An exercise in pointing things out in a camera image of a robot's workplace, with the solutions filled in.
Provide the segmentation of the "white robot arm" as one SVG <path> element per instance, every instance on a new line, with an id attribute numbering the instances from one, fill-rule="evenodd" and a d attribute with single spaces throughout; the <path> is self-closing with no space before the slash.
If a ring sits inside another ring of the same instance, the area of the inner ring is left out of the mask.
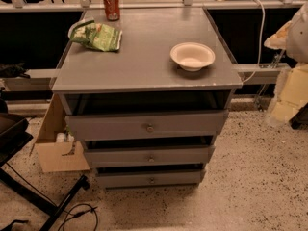
<path id="1" fill-rule="evenodd" d="M 268 123 L 276 126 L 290 122 L 308 104 L 308 2 L 264 45 L 284 50 L 290 66 L 278 75 L 269 104 Z"/>

